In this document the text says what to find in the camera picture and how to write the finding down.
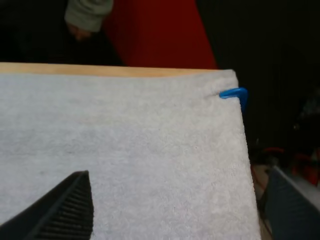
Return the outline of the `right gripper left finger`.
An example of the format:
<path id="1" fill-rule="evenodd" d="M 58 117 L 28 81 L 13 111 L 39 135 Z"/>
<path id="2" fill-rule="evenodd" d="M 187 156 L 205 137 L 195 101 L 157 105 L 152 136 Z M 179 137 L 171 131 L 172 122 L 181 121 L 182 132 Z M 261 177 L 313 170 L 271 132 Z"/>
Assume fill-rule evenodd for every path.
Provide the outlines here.
<path id="1" fill-rule="evenodd" d="M 89 172 L 76 171 L 0 226 L 2 240 L 89 240 L 94 205 Z"/>

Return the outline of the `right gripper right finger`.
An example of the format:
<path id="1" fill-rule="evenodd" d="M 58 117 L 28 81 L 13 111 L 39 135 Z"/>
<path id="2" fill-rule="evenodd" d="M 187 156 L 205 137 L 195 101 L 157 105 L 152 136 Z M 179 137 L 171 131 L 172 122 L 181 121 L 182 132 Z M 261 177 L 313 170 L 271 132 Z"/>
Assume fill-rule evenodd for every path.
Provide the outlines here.
<path id="1" fill-rule="evenodd" d="M 320 240 L 320 189 L 277 166 L 269 172 L 265 214 L 275 240 Z"/>

